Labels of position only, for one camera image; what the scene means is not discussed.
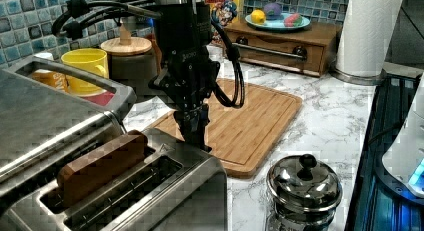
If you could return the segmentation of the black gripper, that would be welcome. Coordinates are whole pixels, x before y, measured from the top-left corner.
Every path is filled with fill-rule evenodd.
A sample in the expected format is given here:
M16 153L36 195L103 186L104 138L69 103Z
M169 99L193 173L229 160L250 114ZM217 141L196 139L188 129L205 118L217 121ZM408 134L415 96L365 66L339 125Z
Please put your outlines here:
M212 148L205 143L209 106L201 103L216 86L219 63L209 58L206 47L200 47L164 52L160 65L160 74L149 81L148 87L168 107L179 110L173 117L184 141L210 152Z

